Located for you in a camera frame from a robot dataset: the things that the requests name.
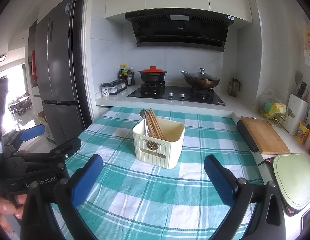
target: knife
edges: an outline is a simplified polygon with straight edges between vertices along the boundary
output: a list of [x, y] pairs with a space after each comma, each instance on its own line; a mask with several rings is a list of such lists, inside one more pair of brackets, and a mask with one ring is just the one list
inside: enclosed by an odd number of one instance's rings
[[307, 86], [307, 84], [305, 82], [302, 82], [302, 84], [301, 84], [301, 86], [300, 86], [300, 88], [299, 88], [299, 90], [298, 90], [298, 92], [296, 94], [296, 96], [298, 98], [302, 98], [302, 95], [304, 94], [304, 92], [306, 90], [306, 86]]

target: hand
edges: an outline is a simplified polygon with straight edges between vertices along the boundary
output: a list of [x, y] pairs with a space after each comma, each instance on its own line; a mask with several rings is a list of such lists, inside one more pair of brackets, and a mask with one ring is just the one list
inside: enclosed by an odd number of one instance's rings
[[13, 232], [10, 224], [7, 222], [6, 218], [3, 216], [4, 214], [15, 214], [16, 218], [21, 219], [24, 211], [24, 204], [26, 201], [27, 194], [16, 196], [16, 201], [21, 206], [15, 208], [13, 203], [8, 201], [7, 199], [0, 197], [0, 225], [6, 232]]

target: wooden chopsticks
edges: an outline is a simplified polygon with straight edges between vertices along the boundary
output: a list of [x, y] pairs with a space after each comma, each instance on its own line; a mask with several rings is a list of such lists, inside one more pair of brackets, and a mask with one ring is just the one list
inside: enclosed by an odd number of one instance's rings
[[154, 110], [152, 108], [149, 111], [146, 111], [145, 108], [143, 108], [143, 110], [146, 116], [147, 126], [152, 136], [157, 139], [165, 140], [163, 136], [163, 131], [158, 124]]

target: white countertop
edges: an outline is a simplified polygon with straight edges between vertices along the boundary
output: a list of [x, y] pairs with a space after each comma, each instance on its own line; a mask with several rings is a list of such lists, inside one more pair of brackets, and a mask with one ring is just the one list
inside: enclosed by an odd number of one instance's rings
[[[98, 106], [119, 106], [119, 107], [133, 107], [133, 108], [154, 108], [156, 110], [175, 111], [193, 114], [207, 114], [222, 117], [230, 117], [236, 123], [242, 116], [254, 117], [263, 119], [254, 109], [252, 105], [247, 104], [243, 99], [238, 97], [231, 97], [226, 93], [217, 93], [223, 100], [225, 106], [211, 105], [205, 103], [195, 103], [186, 101], [176, 101], [156, 98], [129, 98], [130, 93], [138, 89], [140, 85], [128, 87], [123, 92], [116, 96], [109, 96], [108, 98], [99, 97], [96, 99]], [[291, 153], [303, 153], [310, 158], [308, 151], [299, 143], [295, 136], [290, 135], [284, 128], [273, 126], [275, 131], [282, 138]], [[275, 155], [261, 155], [259, 152], [252, 153], [256, 163], [260, 163], [263, 159], [273, 157]], [[271, 174], [266, 164], [259, 166], [264, 183], [271, 180]], [[289, 217], [284, 212], [286, 225], [286, 239], [294, 240], [300, 234], [301, 230], [301, 216], [310, 208], [308, 204], [301, 212]]]

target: green plaid tablecloth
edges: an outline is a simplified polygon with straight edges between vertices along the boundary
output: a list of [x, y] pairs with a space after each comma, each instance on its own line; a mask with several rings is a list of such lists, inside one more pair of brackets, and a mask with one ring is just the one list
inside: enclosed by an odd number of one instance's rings
[[[113, 107], [79, 138], [81, 149], [67, 160], [70, 176], [93, 154], [104, 168], [78, 210], [98, 239], [209, 239], [227, 214], [207, 177], [204, 158], [213, 154], [236, 177], [261, 184], [251, 152], [230, 118], [156, 111], [160, 118], [186, 125], [183, 150], [173, 169], [135, 157], [132, 128], [140, 109]], [[251, 205], [234, 239], [240, 239], [253, 210]], [[58, 214], [67, 239], [72, 239]]]

